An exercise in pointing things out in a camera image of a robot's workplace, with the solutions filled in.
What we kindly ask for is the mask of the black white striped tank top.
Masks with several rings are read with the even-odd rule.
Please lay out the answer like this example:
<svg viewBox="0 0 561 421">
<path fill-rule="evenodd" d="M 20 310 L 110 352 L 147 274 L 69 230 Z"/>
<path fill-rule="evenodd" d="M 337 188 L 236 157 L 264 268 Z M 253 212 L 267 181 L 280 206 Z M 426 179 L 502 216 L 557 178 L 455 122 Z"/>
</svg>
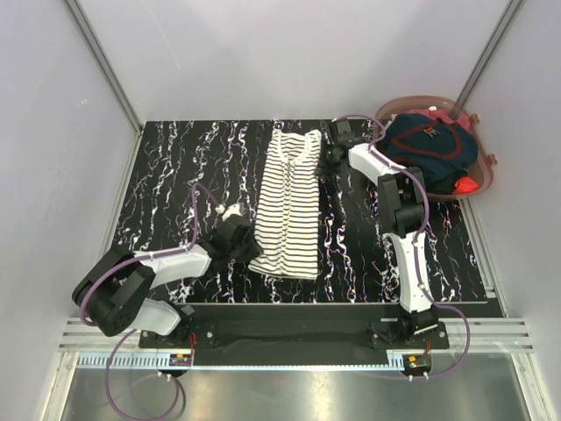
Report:
<svg viewBox="0 0 561 421">
<path fill-rule="evenodd" d="M 318 276 L 318 130 L 274 129 L 266 151 L 254 236 L 262 254 L 249 269 L 263 275 L 314 280 Z"/>
</svg>

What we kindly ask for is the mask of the navy tank top red trim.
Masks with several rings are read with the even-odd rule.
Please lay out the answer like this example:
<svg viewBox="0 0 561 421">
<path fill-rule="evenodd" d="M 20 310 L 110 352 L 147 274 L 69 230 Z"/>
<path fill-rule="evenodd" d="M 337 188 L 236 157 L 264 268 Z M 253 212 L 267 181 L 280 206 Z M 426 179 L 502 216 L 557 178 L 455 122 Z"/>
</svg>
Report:
<svg viewBox="0 0 561 421">
<path fill-rule="evenodd" d="M 420 168 L 426 182 L 468 169 L 479 154 L 475 138 L 461 125 L 409 113 L 395 117 L 378 149 L 400 165 Z"/>
</svg>

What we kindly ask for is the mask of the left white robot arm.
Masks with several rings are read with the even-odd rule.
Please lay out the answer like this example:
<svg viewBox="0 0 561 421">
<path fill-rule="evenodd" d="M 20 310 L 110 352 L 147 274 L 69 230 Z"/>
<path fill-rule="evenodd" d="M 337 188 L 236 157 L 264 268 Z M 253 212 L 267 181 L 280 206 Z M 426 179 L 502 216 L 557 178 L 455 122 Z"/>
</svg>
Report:
<svg viewBox="0 0 561 421">
<path fill-rule="evenodd" d="M 72 301 L 82 322 L 107 337 L 142 329 L 159 334 L 171 347 L 182 346 L 189 335 L 185 316 L 172 304 L 150 298 L 150 291 L 217 273 L 232 261 L 247 263 L 262 253 L 250 222 L 233 215 L 187 246 L 156 252 L 113 246 L 75 287 Z"/>
</svg>

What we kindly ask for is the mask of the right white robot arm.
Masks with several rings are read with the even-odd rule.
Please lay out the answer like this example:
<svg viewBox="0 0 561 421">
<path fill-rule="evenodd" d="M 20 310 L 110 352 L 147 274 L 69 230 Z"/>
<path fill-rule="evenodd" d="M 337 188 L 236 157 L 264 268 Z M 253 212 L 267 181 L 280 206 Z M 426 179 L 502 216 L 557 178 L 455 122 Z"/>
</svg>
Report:
<svg viewBox="0 0 561 421">
<path fill-rule="evenodd" d="M 400 314 L 395 322 L 373 324 L 373 334 L 387 343 L 400 340 L 405 346 L 418 347 L 438 326 L 424 252 L 429 202 L 423 173 L 391 161 L 377 149 L 375 143 L 384 132 L 366 141 L 353 130 L 356 119 L 329 122 L 330 142 L 320 162 L 326 174 L 346 164 L 376 184 L 380 233 L 390 239 L 398 264 Z"/>
</svg>

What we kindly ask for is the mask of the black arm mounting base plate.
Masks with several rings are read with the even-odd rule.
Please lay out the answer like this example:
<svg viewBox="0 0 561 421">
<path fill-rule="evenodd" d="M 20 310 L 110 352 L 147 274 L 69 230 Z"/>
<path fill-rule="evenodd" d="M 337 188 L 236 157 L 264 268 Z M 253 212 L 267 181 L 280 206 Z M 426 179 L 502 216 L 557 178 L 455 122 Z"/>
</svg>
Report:
<svg viewBox="0 0 561 421">
<path fill-rule="evenodd" d="M 396 304 L 197 304 L 188 321 L 163 337 L 140 331 L 139 348 L 179 353 L 195 347 L 197 367 L 369 367 L 387 352 L 450 347 L 445 325 L 430 315 L 420 333 Z"/>
</svg>

